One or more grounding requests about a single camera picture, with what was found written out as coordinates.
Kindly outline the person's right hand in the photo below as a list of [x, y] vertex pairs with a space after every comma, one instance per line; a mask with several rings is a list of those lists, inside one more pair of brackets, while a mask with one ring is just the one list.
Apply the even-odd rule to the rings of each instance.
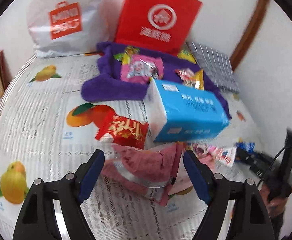
[[260, 189], [260, 195], [263, 199], [263, 202], [267, 208], [268, 215], [270, 218], [275, 218], [285, 211], [285, 205], [287, 204], [288, 198], [283, 197], [275, 197], [271, 201], [268, 200], [268, 196], [270, 194], [270, 189], [266, 184], [262, 184]]

